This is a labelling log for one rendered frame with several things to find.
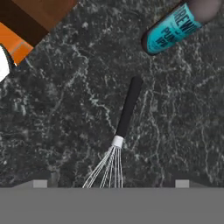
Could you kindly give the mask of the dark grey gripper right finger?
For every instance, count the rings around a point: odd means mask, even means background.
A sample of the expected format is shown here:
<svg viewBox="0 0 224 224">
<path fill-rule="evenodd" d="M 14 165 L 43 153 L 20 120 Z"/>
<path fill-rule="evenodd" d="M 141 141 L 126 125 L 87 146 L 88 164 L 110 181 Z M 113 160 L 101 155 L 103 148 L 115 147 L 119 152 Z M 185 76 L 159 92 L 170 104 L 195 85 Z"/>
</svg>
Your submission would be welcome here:
<svg viewBox="0 0 224 224">
<path fill-rule="evenodd" d="M 175 171 L 167 175 L 166 186 L 174 188 L 201 188 L 212 187 L 213 185 L 206 178 Z"/>
</svg>

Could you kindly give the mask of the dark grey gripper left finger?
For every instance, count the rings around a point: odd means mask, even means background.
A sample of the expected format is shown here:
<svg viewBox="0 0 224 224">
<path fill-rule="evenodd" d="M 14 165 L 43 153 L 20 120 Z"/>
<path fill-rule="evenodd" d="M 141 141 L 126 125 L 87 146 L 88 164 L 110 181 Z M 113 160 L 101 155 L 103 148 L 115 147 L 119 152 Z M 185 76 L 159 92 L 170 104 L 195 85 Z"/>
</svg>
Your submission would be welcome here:
<svg viewBox="0 0 224 224">
<path fill-rule="evenodd" d="M 59 175 L 55 171 L 42 171 L 32 174 L 21 183 L 14 185 L 16 188 L 50 188 L 58 186 Z"/>
</svg>

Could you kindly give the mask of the white round object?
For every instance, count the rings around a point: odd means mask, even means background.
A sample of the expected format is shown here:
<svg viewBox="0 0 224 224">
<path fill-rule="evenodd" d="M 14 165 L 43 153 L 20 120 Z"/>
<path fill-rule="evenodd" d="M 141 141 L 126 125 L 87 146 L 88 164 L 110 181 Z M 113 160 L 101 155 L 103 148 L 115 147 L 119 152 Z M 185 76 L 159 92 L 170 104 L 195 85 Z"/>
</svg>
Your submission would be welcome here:
<svg viewBox="0 0 224 224">
<path fill-rule="evenodd" d="M 14 60 L 10 53 L 0 43 L 0 82 L 12 71 L 15 67 Z"/>
</svg>

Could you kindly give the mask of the orange wooden panel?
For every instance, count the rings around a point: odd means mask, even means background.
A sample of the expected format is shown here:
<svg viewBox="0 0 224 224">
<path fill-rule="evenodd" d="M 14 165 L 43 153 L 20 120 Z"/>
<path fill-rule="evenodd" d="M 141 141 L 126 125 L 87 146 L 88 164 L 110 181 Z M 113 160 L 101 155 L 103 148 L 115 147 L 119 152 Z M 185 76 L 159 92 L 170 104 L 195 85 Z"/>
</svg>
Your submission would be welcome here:
<svg viewBox="0 0 224 224">
<path fill-rule="evenodd" d="M 20 38 L 14 31 L 3 23 L 0 23 L 0 43 L 6 47 L 17 65 L 33 49 L 30 44 Z"/>
</svg>

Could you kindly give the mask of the dark bottle with teal label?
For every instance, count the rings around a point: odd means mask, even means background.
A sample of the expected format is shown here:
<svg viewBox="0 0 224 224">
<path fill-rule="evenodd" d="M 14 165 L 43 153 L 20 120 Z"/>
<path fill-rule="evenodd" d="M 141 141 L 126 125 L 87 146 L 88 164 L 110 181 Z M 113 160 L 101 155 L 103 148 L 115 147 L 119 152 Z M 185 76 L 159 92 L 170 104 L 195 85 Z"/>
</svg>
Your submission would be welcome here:
<svg viewBox="0 0 224 224">
<path fill-rule="evenodd" d="M 222 1 L 181 0 L 143 34 L 144 51 L 154 56 L 186 39 L 217 15 Z"/>
</svg>

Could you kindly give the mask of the brown wooden cabinet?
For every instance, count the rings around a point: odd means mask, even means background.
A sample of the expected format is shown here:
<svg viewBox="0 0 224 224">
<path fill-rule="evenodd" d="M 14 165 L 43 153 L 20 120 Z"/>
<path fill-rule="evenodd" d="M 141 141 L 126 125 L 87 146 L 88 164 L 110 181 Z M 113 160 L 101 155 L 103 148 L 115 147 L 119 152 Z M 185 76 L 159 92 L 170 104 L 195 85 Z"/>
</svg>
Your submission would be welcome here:
<svg viewBox="0 0 224 224">
<path fill-rule="evenodd" d="M 0 0 L 0 22 L 31 46 L 41 39 L 79 0 Z"/>
</svg>

